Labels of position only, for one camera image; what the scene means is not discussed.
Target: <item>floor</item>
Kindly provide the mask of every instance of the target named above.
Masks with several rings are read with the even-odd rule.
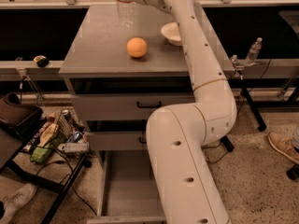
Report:
[[[233,223],[298,223],[298,182],[290,180],[286,171],[292,168],[291,161],[270,147],[267,134],[271,132],[292,135],[292,130],[299,120],[299,113],[274,113],[262,111],[267,129],[258,131],[258,123],[249,106],[242,103],[234,128],[228,137],[235,146],[233,152],[227,153],[224,146],[205,149],[206,159],[221,194],[224,205]],[[43,106],[44,115],[71,106]],[[52,161],[60,160],[55,153],[43,164],[30,162],[29,155],[21,153],[15,158],[24,170],[37,172],[40,167]],[[87,201],[96,212],[100,189],[102,168],[98,159],[91,153],[89,160],[92,167],[83,168],[74,189]],[[47,166],[41,176],[60,182],[69,174],[69,168],[63,164]],[[14,193],[23,182],[10,170],[0,175],[0,199]],[[24,206],[13,218],[12,223],[41,223],[47,214],[56,194],[45,189],[38,189],[36,196]],[[86,223],[95,218],[93,210],[75,193],[69,190],[62,205],[51,223]]]

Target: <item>black desk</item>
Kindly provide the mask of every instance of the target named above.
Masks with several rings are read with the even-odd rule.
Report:
[[[48,189],[50,191],[58,193],[56,200],[54,201],[49,212],[46,214],[42,221],[43,224],[50,223],[60,204],[64,200],[66,193],[69,191],[74,181],[76,180],[78,173],[80,172],[81,168],[84,165],[84,162],[86,161],[86,157],[82,156],[79,159],[74,172],[71,174],[71,176],[69,176],[66,183],[60,184],[41,176],[25,172],[13,160],[18,155],[18,153],[21,152],[21,149],[24,147],[24,145],[25,143],[23,143],[19,139],[12,137],[11,135],[0,129],[0,174],[4,169],[9,168],[22,179],[34,183],[43,189]]]

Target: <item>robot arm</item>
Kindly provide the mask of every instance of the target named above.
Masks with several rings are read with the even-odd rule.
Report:
[[[235,124],[235,98],[196,19],[193,0],[134,0],[178,23],[195,98],[157,109],[148,120],[149,157],[167,223],[230,223],[201,146]]]

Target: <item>bowl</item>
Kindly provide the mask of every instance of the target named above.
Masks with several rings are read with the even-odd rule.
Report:
[[[167,38],[170,44],[181,46],[181,38],[176,22],[170,22],[161,28],[161,34]]]

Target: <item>shoe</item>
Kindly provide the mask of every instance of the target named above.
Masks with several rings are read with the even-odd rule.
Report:
[[[269,133],[268,140],[277,152],[299,164],[299,153],[294,149],[291,138],[282,138],[277,133]]]
[[[0,224],[8,224],[16,212],[32,200],[37,191],[37,186],[33,184],[26,184],[18,189],[15,194],[3,200],[4,214],[0,219]]]

